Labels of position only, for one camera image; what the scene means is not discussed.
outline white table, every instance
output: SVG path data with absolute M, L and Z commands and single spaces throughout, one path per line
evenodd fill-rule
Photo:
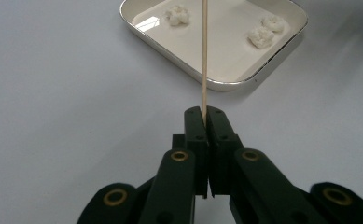
M 76 223 L 101 187 L 143 184 L 200 84 L 134 36 L 116 1 L 0 1 L 0 223 Z M 295 185 L 363 198 L 363 1 L 300 0 L 300 45 L 252 93 L 209 91 Z M 228 197 L 195 223 L 232 223 Z

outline gray background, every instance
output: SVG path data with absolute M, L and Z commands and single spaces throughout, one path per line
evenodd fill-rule
M 0 1 L 0 223 L 76 223 L 114 182 L 152 177 L 200 84 L 126 27 L 121 1 Z M 253 92 L 208 92 L 246 147 L 302 189 L 363 197 L 363 1 L 300 0 L 300 45 Z M 227 197 L 195 223 L 233 223 Z

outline screw hole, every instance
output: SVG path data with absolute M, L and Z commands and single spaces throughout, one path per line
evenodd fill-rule
M 172 153 L 171 157 L 175 161 L 186 161 L 188 159 L 188 153 L 184 151 L 176 151 Z
M 107 206 L 117 206 L 126 201 L 128 192 L 124 189 L 113 189 L 107 192 L 103 198 L 103 202 Z
M 338 205 L 347 206 L 353 202 L 352 198 L 348 194 L 339 189 L 325 188 L 323 190 L 323 194 L 328 200 Z
M 259 154 L 254 151 L 245 151 L 242 154 L 242 157 L 245 158 L 248 161 L 257 161 L 259 160 Z

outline wooden skewer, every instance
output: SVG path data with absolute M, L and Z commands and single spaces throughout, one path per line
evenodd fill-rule
M 207 115 L 207 0 L 202 0 L 202 118 Z

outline popcorn piece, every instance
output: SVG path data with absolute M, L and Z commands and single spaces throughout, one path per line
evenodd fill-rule
M 177 26 L 179 24 L 189 24 L 189 12 L 185 7 L 181 5 L 177 5 L 166 10 L 165 15 L 169 20 L 171 26 Z
M 284 30 L 284 20 L 278 16 L 268 16 L 263 18 L 262 25 L 276 33 L 281 33 Z
M 259 26 L 248 32 L 248 38 L 259 49 L 265 49 L 272 45 L 274 33 L 268 28 Z

